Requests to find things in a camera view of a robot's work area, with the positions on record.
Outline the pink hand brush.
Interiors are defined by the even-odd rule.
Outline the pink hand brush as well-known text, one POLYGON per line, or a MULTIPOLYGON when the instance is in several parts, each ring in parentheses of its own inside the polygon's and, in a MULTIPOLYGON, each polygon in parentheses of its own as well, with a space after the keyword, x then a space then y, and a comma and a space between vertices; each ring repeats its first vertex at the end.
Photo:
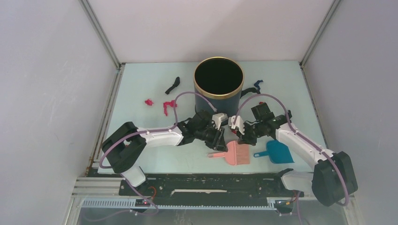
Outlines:
POLYGON ((210 153, 208 158, 224 158, 229 165, 250 164, 250 148, 248 144, 239 144, 237 141, 227 143, 226 152, 210 153))

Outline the blue dustpan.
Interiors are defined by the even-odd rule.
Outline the blue dustpan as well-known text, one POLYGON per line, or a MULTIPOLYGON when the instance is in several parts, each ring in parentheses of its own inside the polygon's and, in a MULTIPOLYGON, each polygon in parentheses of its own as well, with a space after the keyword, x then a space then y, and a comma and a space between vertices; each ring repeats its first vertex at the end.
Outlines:
POLYGON ((269 157, 273 164, 292 164, 295 163, 289 148, 277 141, 272 140, 266 143, 266 150, 254 153, 255 158, 269 157))

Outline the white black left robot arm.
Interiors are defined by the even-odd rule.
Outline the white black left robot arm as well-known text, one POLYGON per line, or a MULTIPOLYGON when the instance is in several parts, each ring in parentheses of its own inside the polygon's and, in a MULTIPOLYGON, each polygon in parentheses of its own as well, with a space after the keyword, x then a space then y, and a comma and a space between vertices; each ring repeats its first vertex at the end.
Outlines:
POLYGON ((222 127, 227 120, 225 113, 211 115, 201 110, 173 127, 149 130, 138 128, 131 121, 126 122, 102 143, 104 154, 100 162, 107 159, 108 167, 122 175, 135 194, 143 195, 148 191, 147 177, 136 161, 145 148, 183 146, 201 140, 210 149, 227 151, 222 127))

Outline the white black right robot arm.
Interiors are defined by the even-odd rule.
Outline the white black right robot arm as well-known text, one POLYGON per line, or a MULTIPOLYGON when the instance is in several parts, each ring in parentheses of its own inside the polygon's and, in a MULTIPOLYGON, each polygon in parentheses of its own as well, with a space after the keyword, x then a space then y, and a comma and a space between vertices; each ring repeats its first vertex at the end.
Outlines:
POLYGON ((277 174, 273 190, 279 196, 291 190, 313 194, 324 206, 346 200, 358 190, 350 156, 334 152, 315 143, 291 122, 291 112, 275 116, 266 103, 252 108, 255 122, 244 122, 239 115, 229 118, 239 144, 256 145, 258 138, 269 136, 297 154, 311 168, 298 172, 291 168, 277 174))

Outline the black paper scrap by bin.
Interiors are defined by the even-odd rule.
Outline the black paper scrap by bin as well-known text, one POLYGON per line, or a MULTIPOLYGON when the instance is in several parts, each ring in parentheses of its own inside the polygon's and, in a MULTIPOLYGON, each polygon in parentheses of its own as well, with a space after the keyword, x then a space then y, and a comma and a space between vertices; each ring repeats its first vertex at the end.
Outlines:
POLYGON ((250 87, 250 88, 244 89, 241 91, 240 97, 242 98, 243 96, 245 96, 248 93, 260 94, 260 90, 257 89, 256 87, 250 87))

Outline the blue paper scrap far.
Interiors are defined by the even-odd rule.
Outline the blue paper scrap far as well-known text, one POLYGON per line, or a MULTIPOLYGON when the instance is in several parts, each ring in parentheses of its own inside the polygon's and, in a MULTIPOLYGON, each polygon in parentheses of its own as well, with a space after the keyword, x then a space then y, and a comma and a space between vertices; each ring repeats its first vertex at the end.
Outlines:
POLYGON ((254 83, 254 87, 255 87, 256 89, 260 90, 260 89, 261 89, 260 84, 261 84, 262 82, 263 82, 263 80, 257 80, 257 81, 254 83))

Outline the dark blue gold-rimmed bin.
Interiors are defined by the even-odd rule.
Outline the dark blue gold-rimmed bin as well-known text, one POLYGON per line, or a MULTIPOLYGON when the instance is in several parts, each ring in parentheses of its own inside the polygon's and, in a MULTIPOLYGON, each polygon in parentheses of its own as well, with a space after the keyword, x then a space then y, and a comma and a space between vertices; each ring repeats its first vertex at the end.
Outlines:
POLYGON ((218 113, 236 115, 245 75, 241 66, 225 57, 200 62, 193 74, 194 91, 204 96, 218 113))

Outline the small electronics board right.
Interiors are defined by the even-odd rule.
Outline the small electronics board right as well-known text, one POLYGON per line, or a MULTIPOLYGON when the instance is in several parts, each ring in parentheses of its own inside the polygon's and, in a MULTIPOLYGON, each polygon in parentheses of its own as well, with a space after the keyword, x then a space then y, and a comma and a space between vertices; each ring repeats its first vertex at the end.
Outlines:
POLYGON ((294 205, 294 201, 276 201, 276 207, 291 207, 294 205))

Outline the black paper scrap far left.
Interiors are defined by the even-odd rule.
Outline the black paper scrap far left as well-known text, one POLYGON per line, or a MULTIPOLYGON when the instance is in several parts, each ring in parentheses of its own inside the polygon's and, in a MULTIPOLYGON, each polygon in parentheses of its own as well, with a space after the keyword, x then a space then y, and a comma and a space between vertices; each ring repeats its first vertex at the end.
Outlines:
POLYGON ((166 95, 169 95, 170 92, 175 89, 176 87, 178 87, 180 85, 180 77, 176 77, 176 79, 174 80, 174 83, 165 91, 166 95))

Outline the small electronics board left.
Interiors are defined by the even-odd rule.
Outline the small electronics board left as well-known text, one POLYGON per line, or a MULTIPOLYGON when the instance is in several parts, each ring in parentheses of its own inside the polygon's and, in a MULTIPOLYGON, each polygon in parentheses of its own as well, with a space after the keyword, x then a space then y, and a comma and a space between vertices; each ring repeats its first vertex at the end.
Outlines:
POLYGON ((150 203, 148 201, 146 201, 146 200, 143 200, 143 199, 137 199, 135 201, 135 207, 144 207, 144 206, 149 207, 150 203))

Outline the black mounting base plate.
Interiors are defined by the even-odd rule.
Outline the black mounting base plate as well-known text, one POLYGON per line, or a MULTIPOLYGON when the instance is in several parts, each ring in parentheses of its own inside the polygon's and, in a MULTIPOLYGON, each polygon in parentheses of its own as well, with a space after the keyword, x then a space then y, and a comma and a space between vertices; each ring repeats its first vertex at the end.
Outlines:
POLYGON ((271 198, 290 200, 297 191, 286 189, 274 173, 150 173, 135 193, 125 180, 120 196, 154 197, 161 206, 267 207, 271 198))

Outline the right aluminium frame post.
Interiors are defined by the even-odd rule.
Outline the right aluminium frame post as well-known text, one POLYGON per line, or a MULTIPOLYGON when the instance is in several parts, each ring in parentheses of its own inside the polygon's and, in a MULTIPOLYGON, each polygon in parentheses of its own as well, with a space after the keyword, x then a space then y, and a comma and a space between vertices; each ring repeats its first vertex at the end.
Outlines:
POLYGON ((325 32, 328 24, 332 20, 333 16, 335 15, 336 11, 338 10, 339 6, 341 5, 343 1, 342 0, 333 0, 332 4, 328 8, 326 15, 324 16, 320 26, 318 27, 312 41, 310 42, 307 50, 304 53, 304 56, 302 57, 302 60, 300 61, 300 66, 303 69, 305 65, 307 64, 309 58, 311 57, 313 51, 315 50, 316 46, 318 45, 323 33, 325 32))

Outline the aluminium frame post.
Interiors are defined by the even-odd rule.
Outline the aluminium frame post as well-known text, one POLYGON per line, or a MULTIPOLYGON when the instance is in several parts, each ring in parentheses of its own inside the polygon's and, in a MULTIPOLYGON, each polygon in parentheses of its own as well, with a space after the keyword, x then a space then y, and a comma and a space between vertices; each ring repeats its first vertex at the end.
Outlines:
POLYGON ((343 1, 342 0, 333 0, 332 4, 328 8, 326 15, 324 16, 320 26, 318 27, 312 41, 310 42, 307 50, 304 53, 304 56, 302 57, 302 60, 300 61, 300 66, 303 69, 305 65, 307 64, 309 58, 311 57, 313 51, 315 50, 316 46, 318 45, 323 33, 325 32, 328 24, 332 20, 333 16, 335 15, 336 11, 338 10, 339 6, 341 5, 343 1))
POLYGON ((113 47, 111 46, 111 43, 110 43, 104 29, 102 28, 100 21, 92 8, 91 3, 88 0, 79 0, 79 3, 81 4, 84 12, 86 13, 88 20, 92 24, 94 31, 96 32, 99 40, 103 44, 111 61, 113 62, 113 64, 115 65, 115 67, 117 69, 120 69, 122 64, 119 61, 118 57, 116 56, 116 53, 115 53, 113 47))

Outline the left aluminium frame post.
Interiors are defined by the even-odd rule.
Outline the left aluminium frame post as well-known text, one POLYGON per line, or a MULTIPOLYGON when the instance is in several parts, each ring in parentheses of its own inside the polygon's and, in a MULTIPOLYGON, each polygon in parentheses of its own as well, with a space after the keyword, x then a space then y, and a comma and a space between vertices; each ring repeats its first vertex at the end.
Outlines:
POLYGON ((118 57, 116 56, 116 53, 115 53, 113 47, 111 46, 111 43, 110 43, 104 29, 102 28, 100 21, 92 8, 91 3, 88 0, 79 0, 79 3, 81 4, 84 12, 86 13, 88 20, 92 24, 94 31, 96 32, 99 40, 103 44, 111 61, 113 62, 113 64, 115 65, 115 67, 117 69, 120 69, 122 64, 119 61, 118 57))

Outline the aluminium front rail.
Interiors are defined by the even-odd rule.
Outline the aluminium front rail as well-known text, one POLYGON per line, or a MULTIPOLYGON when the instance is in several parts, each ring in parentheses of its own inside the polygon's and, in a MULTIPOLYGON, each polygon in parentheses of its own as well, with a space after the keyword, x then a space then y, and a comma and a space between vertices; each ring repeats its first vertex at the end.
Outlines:
MULTIPOLYGON (((175 199, 178 195, 215 195, 221 198, 291 199, 296 191, 287 190, 271 173, 254 174, 150 174, 137 188, 144 196, 155 200, 175 199)), ((136 196, 127 182, 120 177, 78 178, 74 194, 136 196)))

